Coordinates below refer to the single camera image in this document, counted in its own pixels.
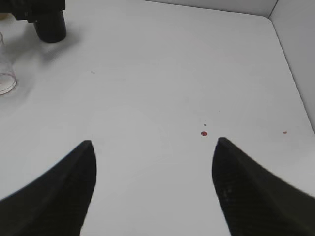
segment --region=white wall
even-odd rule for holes
[[[315,127],[315,0],[279,0],[271,20]]]
[[[269,17],[277,0],[148,0]]]

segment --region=black object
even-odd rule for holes
[[[91,141],[0,202],[1,236],[79,236],[95,187]]]
[[[0,0],[0,13],[12,13],[17,20],[34,23],[37,35],[47,43],[66,37],[63,10],[65,0]]]
[[[220,138],[213,183],[232,236],[315,236],[315,199]]]

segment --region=white surface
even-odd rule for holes
[[[229,236],[220,136],[315,196],[314,134],[269,20],[137,0],[70,0],[65,17],[55,45],[2,22],[20,83],[0,100],[0,197],[91,139],[82,235]]]
[[[315,127],[315,1],[280,0],[272,21]]]
[[[240,12],[269,18],[277,0],[147,0],[182,6]]]

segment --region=black cylinder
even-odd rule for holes
[[[67,35],[62,11],[41,16],[34,26],[38,37],[46,43],[60,42]]]

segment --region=clear plastic cup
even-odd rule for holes
[[[12,63],[5,55],[3,35],[0,32],[0,95],[10,92],[16,84]]]

